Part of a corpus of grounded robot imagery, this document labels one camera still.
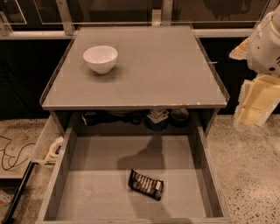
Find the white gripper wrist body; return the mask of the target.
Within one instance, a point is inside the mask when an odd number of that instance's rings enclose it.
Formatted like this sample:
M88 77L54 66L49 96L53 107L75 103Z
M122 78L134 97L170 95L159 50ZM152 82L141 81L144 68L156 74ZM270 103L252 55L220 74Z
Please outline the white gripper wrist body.
M266 17L252 32L247 62L248 67L259 74L280 75L279 17Z

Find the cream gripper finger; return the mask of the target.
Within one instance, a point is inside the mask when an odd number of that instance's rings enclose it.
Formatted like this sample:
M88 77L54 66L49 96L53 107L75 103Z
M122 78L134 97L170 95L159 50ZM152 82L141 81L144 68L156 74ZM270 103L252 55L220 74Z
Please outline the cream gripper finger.
M234 112L234 127L239 131L263 126L280 102L280 77L259 73L241 85Z
M234 60L245 60L247 58L249 38L244 39L234 50L229 54L229 57Z

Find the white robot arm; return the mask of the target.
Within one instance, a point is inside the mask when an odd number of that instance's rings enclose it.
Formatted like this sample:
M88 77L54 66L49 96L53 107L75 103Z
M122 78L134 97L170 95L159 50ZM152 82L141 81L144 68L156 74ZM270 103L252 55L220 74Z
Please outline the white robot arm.
M262 126L280 99L280 5L268 13L229 57L246 60L255 71L253 80L245 80L234 112L234 127L239 131Z

